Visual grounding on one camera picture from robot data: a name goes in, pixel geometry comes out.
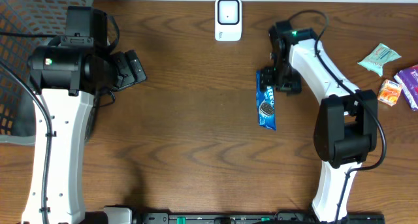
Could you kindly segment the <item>blue oreo cookie pack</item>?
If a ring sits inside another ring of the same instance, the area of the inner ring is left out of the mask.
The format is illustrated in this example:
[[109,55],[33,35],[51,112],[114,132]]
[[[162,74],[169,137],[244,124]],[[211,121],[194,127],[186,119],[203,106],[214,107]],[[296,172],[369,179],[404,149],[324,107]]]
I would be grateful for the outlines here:
[[272,86],[267,86],[265,90],[261,89],[261,71],[256,72],[256,79],[256,103],[259,126],[276,130],[274,89]]

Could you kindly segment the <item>green wet tissue pack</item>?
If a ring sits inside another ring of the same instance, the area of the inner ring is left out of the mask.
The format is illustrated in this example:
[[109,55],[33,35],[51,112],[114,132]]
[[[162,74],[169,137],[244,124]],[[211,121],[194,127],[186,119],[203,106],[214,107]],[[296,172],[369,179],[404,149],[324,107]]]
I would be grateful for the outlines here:
[[385,44],[379,43],[376,48],[362,61],[358,62],[358,64],[368,71],[373,71],[382,77],[383,66],[386,63],[397,60],[399,58],[401,58],[401,56],[397,52],[390,49]]

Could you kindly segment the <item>orange tissue pack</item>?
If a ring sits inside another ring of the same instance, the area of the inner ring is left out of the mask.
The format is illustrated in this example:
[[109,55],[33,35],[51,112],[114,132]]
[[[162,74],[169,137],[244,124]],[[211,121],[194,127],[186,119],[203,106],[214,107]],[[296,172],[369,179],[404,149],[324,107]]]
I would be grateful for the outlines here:
[[402,85],[391,80],[385,80],[378,93],[378,100],[389,105],[394,106],[402,92]]

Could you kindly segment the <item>purple sanitary pad pack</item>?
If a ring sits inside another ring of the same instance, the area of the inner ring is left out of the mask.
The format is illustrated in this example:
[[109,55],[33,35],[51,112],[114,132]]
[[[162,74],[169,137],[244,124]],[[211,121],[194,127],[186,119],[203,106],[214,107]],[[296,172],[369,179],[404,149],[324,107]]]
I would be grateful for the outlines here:
[[394,79],[402,85],[402,92],[413,111],[417,111],[417,65],[403,69]]

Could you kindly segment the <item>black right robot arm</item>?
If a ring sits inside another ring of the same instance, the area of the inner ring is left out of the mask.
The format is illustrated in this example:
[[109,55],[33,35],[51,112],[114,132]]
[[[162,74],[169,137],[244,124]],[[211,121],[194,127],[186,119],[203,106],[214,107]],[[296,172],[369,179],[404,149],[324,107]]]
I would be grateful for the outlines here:
[[257,72],[260,123],[275,124],[274,93],[299,94],[305,81],[319,103],[313,144],[321,159],[317,193],[311,203],[317,223],[361,223],[350,218],[349,192],[357,171],[376,148],[377,97],[351,83],[332,62],[313,29],[293,29],[288,21],[273,25],[268,36],[273,64]]

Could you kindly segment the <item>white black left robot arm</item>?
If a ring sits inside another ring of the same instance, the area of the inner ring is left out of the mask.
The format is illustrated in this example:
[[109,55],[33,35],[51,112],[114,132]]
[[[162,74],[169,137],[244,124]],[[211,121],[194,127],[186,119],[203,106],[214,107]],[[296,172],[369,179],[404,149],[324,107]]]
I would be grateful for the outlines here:
[[127,206],[88,212],[84,205],[84,147],[100,98],[139,84],[146,74],[135,51],[117,52],[107,27],[114,19],[70,6],[63,35],[29,58],[35,109],[35,154],[22,223],[136,223]]

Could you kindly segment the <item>grey plastic mesh basket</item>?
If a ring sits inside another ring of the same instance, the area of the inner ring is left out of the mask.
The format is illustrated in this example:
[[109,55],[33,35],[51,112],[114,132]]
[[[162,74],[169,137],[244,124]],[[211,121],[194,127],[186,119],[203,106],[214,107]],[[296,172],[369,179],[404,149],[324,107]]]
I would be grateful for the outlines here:
[[[67,7],[91,6],[93,0],[1,0],[1,31],[62,35]],[[1,36],[1,62],[23,81],[29,81],[27,59],[49,38]],[[35,109],[27,93],[1,69],[1,142],[35,144]]]

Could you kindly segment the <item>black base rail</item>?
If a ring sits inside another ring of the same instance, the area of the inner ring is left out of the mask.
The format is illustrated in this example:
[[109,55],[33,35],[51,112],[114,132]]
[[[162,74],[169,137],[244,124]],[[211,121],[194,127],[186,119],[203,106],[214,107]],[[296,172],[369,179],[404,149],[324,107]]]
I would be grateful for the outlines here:
[[313,214],[281,211],[276,214],[137,214],[133,223],[139,224],[251,224],[251,223],[326,223]]

